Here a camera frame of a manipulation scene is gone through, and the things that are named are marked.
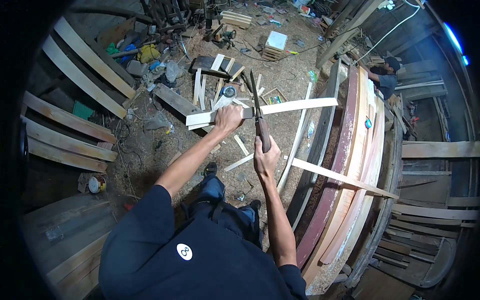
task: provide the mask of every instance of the black cap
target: black cap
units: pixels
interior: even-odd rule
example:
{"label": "black cap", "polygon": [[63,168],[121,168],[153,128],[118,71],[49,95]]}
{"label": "black cap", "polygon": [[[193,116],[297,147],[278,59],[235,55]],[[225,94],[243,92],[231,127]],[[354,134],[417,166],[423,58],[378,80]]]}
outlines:
{"label": "black cap", "polygon": [[390,67],[393,68],[393,72],[396,73],[398,70],[400,70],[400,63],[396,60],[395,57],[393,56],[386,57],[384,58],[384,61],[388,63]]}

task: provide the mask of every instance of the black shirt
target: black shirt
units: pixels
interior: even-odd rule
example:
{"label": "black shirt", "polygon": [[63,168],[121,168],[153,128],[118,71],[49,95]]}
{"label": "black shirt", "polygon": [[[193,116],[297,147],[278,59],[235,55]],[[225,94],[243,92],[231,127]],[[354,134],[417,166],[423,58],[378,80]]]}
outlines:
{"label": "black shirt", "polygon": [[277,268],[211,219],[174,232],[171,198],[159,185],[108,236],[98,281],[107,299],[306,299],[296,266]]}

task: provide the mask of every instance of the blue light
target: blue light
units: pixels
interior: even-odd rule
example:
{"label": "blue light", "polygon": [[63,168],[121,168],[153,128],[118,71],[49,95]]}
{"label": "blue light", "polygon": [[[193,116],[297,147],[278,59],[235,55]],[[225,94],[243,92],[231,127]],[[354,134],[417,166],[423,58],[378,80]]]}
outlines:
{"label": "blue light", "polygon": [[448,26],[447,23],[444,22],[444,24],[445,24],[445,27],[447,28],[448,35],[449,35],[450,38],[452,39],[452,42],[455,44],[455,46],[458,48],[458,50],[460,50],[460,53],[463,54],[462,46],[460,46],[460,43],[458,42],[458,40],[456,39],[455,35],[453,34],[452,29],[450,29],[450,26]]}

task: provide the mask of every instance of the shoe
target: shoe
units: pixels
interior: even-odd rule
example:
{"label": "shoe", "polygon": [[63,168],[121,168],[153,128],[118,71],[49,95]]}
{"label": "shoe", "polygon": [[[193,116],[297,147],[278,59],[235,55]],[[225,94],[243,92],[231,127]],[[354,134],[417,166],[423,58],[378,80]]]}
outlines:
{"label": "shoe", "polygon": [[250,207],[256,211],[260,211],[260,207],[262,207],[262,203],[258,199],[252,200],[252,202],[250,202]]}
{"label": "shoe", "polygon": [[217,171],[216,162],[208,163],[204,171],[205,177],[207,177],[210,174],[214,174],[216,176],[216,171]]}

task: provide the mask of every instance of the saw handle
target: saw handle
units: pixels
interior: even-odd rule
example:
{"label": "saw handle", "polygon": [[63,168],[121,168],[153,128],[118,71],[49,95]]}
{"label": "saw handle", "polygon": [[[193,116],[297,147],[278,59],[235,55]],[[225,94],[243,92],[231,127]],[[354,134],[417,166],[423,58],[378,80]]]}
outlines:
{"label": "saw handle", "polygon": [[256,135],[260,136],[260,140],[262,140],[263,153],[268,152],[270,150],[270,135],[268,134],[268,125],[265,119],[257,118],[255,120],[255,131]]}

